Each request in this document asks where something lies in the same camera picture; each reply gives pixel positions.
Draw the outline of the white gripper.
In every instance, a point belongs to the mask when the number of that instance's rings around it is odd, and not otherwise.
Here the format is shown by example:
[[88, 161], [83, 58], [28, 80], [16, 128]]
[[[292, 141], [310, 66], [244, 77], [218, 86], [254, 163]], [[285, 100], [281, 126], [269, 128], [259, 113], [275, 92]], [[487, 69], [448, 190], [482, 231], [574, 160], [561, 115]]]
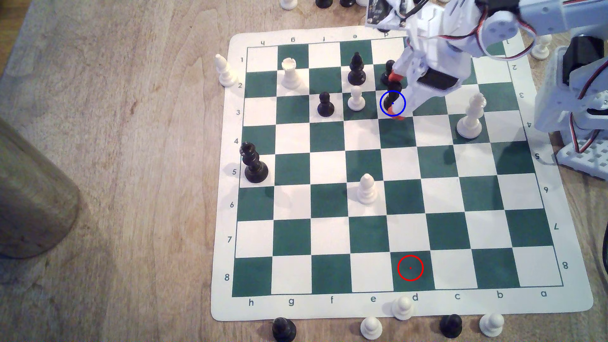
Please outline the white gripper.
[[392, 85], [407, 79], [400, 91], [405, 98], [404, 112], [416, 110], [430, 97], [458, 88], [471, 73], [471, 56], [438, 36], [406, 36], [401, 56], [394, 62], [388, 81]]

